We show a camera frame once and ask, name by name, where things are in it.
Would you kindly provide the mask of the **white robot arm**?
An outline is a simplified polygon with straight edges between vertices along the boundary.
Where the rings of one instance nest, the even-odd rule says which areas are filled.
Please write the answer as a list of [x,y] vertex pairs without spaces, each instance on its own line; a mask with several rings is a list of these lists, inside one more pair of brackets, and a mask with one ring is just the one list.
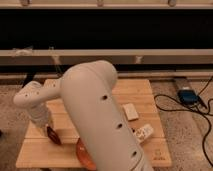
[[45,102],[61,99],[97,171],[154,171],[112,95],[116,82],[110,62],[82,63],[47,86],[29,82],[13,102],[41,127],[50,116]]

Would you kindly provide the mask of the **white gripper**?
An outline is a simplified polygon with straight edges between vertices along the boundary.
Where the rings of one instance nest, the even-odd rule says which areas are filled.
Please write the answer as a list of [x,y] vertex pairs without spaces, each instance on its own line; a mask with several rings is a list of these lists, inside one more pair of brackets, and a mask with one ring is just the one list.
[[53,127],[51,112],[45,103],[41,103],[27,110],[31,122],[41,134],[47,133],[47,127]]

